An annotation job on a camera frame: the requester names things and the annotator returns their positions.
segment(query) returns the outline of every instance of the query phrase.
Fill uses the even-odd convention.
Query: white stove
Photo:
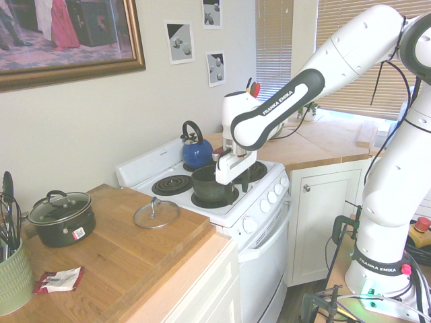
[[[238,243],[243,323],[275,323],[286,296],[283,275],[287,264],[289,179],[283,164],[258,161],[267,169],[248,184],[247,192],[235,184],[238,198],[232,205],[212,209],[192,201],[193,187],[176,195],[159,195],[153,186],[170,176],[191,176],[184,167],[183,141],[164,146],[116,166],[122,187],[129,187],[162,201],[208,216],[219,232]]]

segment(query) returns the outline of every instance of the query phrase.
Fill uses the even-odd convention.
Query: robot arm
[[[395,48],[400,33],[401,42]],[[403,64],[425,82],[364,187],[360,229],[353,261],[345,276],[354,293],[373,290],[392,297],[409,285],[408,273],[401,268],[407,264],[403,255],[409,220],[431,187],[430,40],[431,13],[405,21],[392,7],[377,5],[332,35],[299,74],[268,101],[259,105],[246,92],[230,94],[224,100],[224,113],[228,111],[229,117],[223,117],[223,138],[233,149],[219,160],[216,179],[222,184],[230,180],[229,174],[249,167],[253,156],[255,159],[253,153],[297,109],[346,86],[376,63],[392,57],[395,51]],[[247,111],[236,114],[237,106],[246,107]],[[415,307],[416,288],[419,287],[402,294],[403,303]],[[425,295],[428,291],[424,284],[422,289]],[[362,302],[372,311],[417,321],[413,312],[400,310],[397,304],[381,302],[376,306]]]
[[[223,102],[223,149],[215,173],[228,184],[256,161],[256,150],[287,117],[305,104],[340,89],[395,50],[403,18],[392,7],[376,5],[340,28],[287,85],[266,102],[247,92],[228,94]]]
[[[269,133],[301,106],[340,89],[379,61],[388,59],[403,27],[392,7],[364,11],[328,39],[286,86],[253,111],[238,115],[231,125],[235,142],[257,150]],[[247,100],[247,94],[239,94]]]

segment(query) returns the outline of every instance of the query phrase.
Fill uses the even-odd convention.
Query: green utensil crock
[[[18,250],[0,262],[0,316],[24,306],[33,296],[33,287],[32,269],[21,240]]]

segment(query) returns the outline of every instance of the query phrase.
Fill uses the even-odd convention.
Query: red wrapper
[[[33,294],[52,293],[54,291],[74,291],[81,281],[84,268],[79,267],[69,271],[56,273],[46,271],[36,282]]]

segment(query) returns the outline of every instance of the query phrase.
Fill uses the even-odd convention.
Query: window blind
[[[380,3],[390,5],[407,18],[431,11],[430,0],[320,0],[317,47],[359,13]],[[413,86],[416,77],[401,61],[393,59],[391,62],[405,73],[409,86]],[[407,101],[407,90],[400,74],[388,64],[383,65],[377,92],[372,106],[370,105],[379,68],[380,64],[377,64],[351,84],[319,99],[319,105],[329,110],[397,120],[402,103]]]
[[[294,0],[256,1],[258,99],[266,101],[290,80]]]

